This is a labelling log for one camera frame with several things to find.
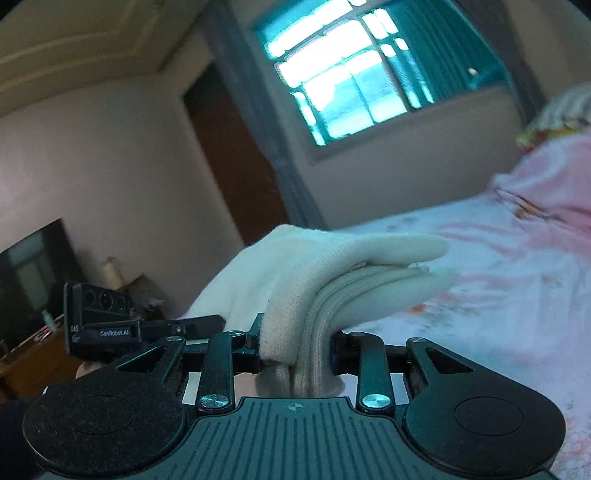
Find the pink bedsheet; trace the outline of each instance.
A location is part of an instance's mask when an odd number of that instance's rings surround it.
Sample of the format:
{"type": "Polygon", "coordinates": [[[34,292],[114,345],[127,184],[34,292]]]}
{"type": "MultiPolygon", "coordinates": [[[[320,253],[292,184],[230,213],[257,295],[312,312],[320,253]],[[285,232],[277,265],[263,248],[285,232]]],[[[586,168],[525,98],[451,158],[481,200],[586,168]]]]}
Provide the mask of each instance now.
{"type": "Polygon", "coordinates": [[[591,134],[569,138],[485,194],[346,230],[450,240],[432,262],[461,274],[449,293],[355,330],[394,345],[424,336],[546,395],[566,419],[552,468],[563,480],[591,478],[591,134]]]}

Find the folded cloth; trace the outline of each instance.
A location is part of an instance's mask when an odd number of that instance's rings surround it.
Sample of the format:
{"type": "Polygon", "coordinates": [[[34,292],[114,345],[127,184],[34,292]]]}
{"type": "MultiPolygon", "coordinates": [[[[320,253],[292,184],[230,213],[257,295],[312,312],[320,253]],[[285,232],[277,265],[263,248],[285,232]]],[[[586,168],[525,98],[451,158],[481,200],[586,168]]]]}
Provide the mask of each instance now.
{"type": "Polygon", "coordinates": [[[238,254],[185,316],[219,314],[227,330],[248,330],[264,312],[258,394],[336,395],[343,385],[330,370],[330,336],[450,288],[453,271],[410,267],[447,248],[444,238],[423,233],[355,235],[281,225],[238,254]]]}

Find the wooden dresser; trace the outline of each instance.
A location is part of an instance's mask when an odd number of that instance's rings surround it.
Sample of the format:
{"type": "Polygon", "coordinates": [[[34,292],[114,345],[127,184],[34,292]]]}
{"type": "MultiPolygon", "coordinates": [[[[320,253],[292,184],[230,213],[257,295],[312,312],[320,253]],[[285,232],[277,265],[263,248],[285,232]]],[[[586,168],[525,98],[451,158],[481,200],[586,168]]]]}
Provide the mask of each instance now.
{"type": "Polygon", "coordinates": [[[60,328],[39,343],[32,340],[12,353],[9,363],[0,362],[0,403],[15,397],[33,397],[51,383],[73,380],[82,363],[66,354],[60,328]]]}

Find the person's hand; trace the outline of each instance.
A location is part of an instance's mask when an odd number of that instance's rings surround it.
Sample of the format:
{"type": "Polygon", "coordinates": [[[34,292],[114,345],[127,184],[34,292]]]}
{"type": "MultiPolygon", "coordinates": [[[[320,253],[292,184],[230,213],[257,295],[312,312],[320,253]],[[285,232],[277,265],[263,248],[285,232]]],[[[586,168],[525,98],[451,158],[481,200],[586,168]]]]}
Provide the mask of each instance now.
{"type": "Polygon", "coordinates": [[[89,374],[95,370],[98,370],[101,367],[104,367],[105,364],[100,362],[84,362],[76,370],[76,378],[84,377],[84,375],[89,374]]]}

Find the paper roll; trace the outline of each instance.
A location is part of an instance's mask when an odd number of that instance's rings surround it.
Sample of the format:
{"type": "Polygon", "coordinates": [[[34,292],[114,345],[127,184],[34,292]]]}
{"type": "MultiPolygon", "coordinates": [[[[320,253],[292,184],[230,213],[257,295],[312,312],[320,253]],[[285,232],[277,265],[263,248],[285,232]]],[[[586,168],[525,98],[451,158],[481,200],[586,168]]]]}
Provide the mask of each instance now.
{"type": "Polygon", "coordinates": [[[121,274],[121,270],[116,264],[116,259],[113,257],[107,258],[107,261],[102,264],[103,278],[105,279],[105,286],[111,290],[119,290],[125,286],[125,279],[121,274]]]}

